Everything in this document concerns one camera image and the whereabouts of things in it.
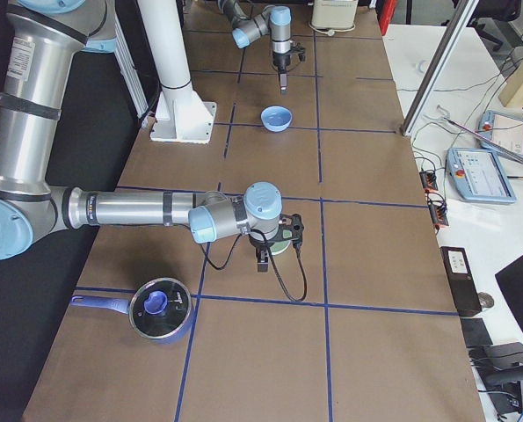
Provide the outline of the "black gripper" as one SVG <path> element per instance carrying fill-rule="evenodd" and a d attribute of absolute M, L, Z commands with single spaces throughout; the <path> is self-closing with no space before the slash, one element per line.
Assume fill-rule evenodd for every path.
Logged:
<path fill-rule="evenodd" d="M 259 273 L 267 273 L 269 268 L 269 251 L 272 255 L 278 254 L 278 247 L 276 246 L 276 242 L 271 240 L 259 240 L 256 239 L 252 235 L 248 235 L 250 244 L 255 248 L 256 250 L 256 257 L 257 257 L 257 271 Z"/>
<path fill-rule="evenodd" d="M 277 53 L 272 52 L 272 64 L 274 68 L 278 71 L 280 93 L 287 93 L 287 69 L 291 64 L 291 54 L 286 53 Z"/>

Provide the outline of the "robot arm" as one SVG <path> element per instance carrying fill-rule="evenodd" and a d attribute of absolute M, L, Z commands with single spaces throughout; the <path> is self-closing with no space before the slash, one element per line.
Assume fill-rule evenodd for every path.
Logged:
<path fill-rule="evenodd" d="M 266 35 L 270 37 L 272 63 L 277 70 L 280 93 L 285 94 L 293 53 L 290 9 L 281 5 L 268 5 L 258 15 L 248 18 L 238 1 L 221 0 L 217 5 L 232 26 L 231 34 L 238 48 L 246 48 Z"/>
<path fill-rule="evenodd" d="M 113 54 L 86 46 L 113 38 L 114 15 L 135 19 L 144 75 L 187 65 L 177 1 L 57 1 L 52 13 L 0 1 L 0 282 L 81 269 L 96 228 L 72 223 L 63 197 L 74 189 L 110 191 L 141 122 Z"/>

